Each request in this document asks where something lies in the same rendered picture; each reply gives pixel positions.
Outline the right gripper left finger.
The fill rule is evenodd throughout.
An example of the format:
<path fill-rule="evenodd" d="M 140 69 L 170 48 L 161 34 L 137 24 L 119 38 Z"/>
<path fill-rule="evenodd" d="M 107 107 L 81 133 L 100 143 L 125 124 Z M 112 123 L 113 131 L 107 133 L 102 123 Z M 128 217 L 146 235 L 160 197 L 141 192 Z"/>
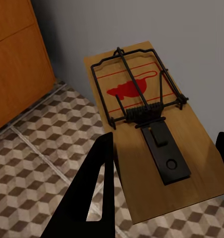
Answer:
<path fill-rule="evenodd" d="M 104 163 L 102 218 L 86 221 Z M 115 238 L 113 132 L 96 139 L 40 238 Z"/>

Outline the mousetrap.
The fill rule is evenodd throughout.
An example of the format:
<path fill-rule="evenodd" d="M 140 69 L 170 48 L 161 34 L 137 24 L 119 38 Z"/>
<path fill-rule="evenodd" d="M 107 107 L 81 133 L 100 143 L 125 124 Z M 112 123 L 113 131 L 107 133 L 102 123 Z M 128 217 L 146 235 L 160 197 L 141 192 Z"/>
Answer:
<path fill-rule="evenodd" d="M 83 59 L 134 224 L 224 195 L 224 162 L 150 41 Z"/>

